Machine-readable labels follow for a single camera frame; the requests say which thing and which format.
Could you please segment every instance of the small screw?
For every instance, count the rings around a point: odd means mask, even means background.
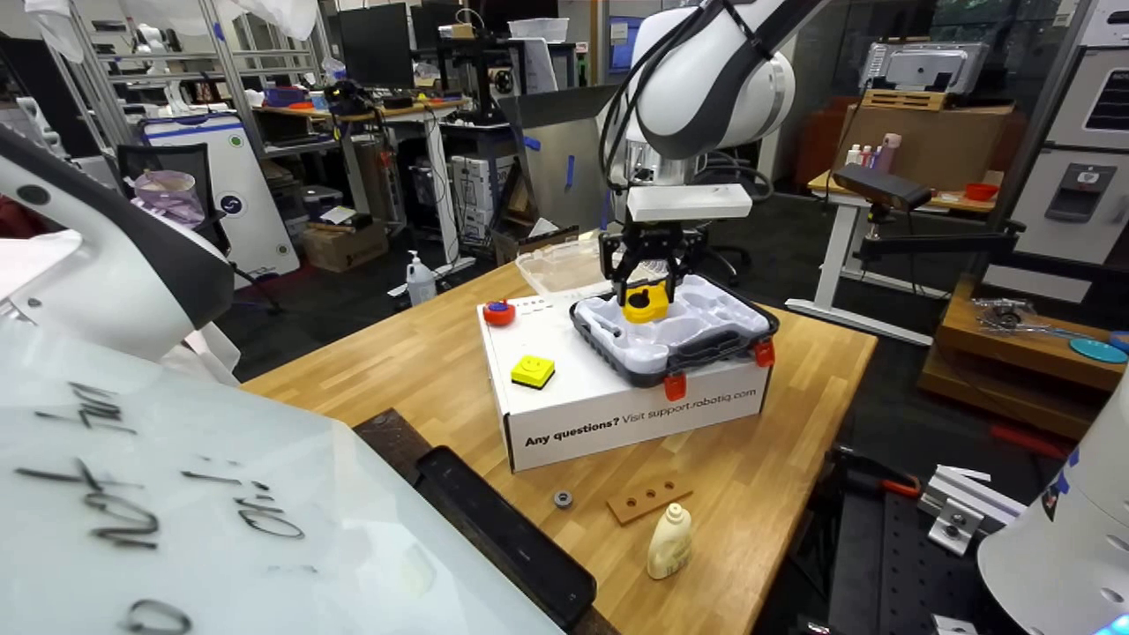
[[[555,505],[558,505],[558,507],[572,507],[572,493],[567,493],[567,492],[558,492],[558,493],[555,493]]]

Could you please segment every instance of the lab room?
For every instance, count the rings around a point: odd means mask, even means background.
[[[4,0],[0,633],[1129,633],[1129,0]]]

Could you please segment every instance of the wooden table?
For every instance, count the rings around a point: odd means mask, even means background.
[[[875,337],[885,337],[885,340],[901,340],[901,343],[912,343],[912,346],[932,346],[932,337],[925,337],[925,333],[912,333],[912,329],[901,329],[901,324],[888,324],[888,320],[836,306],[836,293],[839,293],[842,280],[855,280],[855,283],[865,283],[865,285],[882,285],[882,291],[893,291],[893,293],[932,297],[932,302],[949,302],[949,293],[945,291],[932,291],[932,285],[916,285],[912,280],[893,280],[893,277],[882,277],[882,271],[869,271],[861,265],[856,251],[861,251],[861,239],[873,230],[873,216],[869,216],[873,204],[861,193],[839,188],[831,173],[819,173],[815,181],[807,181],[807,192],[813,192],[813,197],[827,197],[827,203],[836,204],[836,223],[833,223],[833,238],[827,239],[827,251],[824,251],[815,297],[813,302],[789,297],[788,306],[796,310],[796,316],[813,316],[813,319],[824,319],[824,320],[851,324],[851,329],[875,333]],[[995,210],[995,203],[967,203],[960,193],[936,193],[913,216],[921,216],[921,212],[945,212],[945,216],[960,212],[960,216],[988,219],[991,210]]]
[[[474,310],[527,293],[519,268],[504,265],[256,377],[247,391],[353,426],[399,411],[430,446],[455,449],[580,559],[595,574],[595,610],[620,633],[749,635],[875,340],[774,310],[780,316],[776,373],[759,422],[512,473]],[[695,514],[695,553],[684,573],[654,581],[641,553],[655,514],[619,525],[608,499],[671,473],[695,487],[684,500]],[[558,511],[552,500],[558,492],[572,492],[574,507]]]

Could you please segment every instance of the yellow toy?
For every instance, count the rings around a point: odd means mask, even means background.
[[[558,373],[558,363],[547,359],[547,357],[524,357],[524,359],[507,372],[507,377],[512,377],[514,384],[527,384],[527,389],[533,389],[533,391],[539,391],[545,384],[552,384],[555,373]]]
[[[620,310],[631,324],[664,320],[671,316],[667,283],[627,285]]]

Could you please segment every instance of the cardboard box on shelf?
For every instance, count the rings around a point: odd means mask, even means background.
[[[538,469],[699,426],[754,426],[774,369],[724,359],[684,373],[684,398],[664,389],[631,389],[574,333],[567,306],[584,293],[524,297],[507,329],[479,319],[501,440],[512,469]],[[538,391],[512,382],[524,357],[555,359],[555,377]]]
[[[310,223],[305,238],[305,256],[310,268],[348,271],[358,265],[378,263],[390,251],[390,230],[370,223],[363,230]]]
[[[998,151],[1020,125],[1015,109],[847,109],[836,165],[851,144],[882,144],[901,133],[888,173],[916,181],[932,192],[965,192],[985,181],[988,170],[1009,170],[1009,151]]]

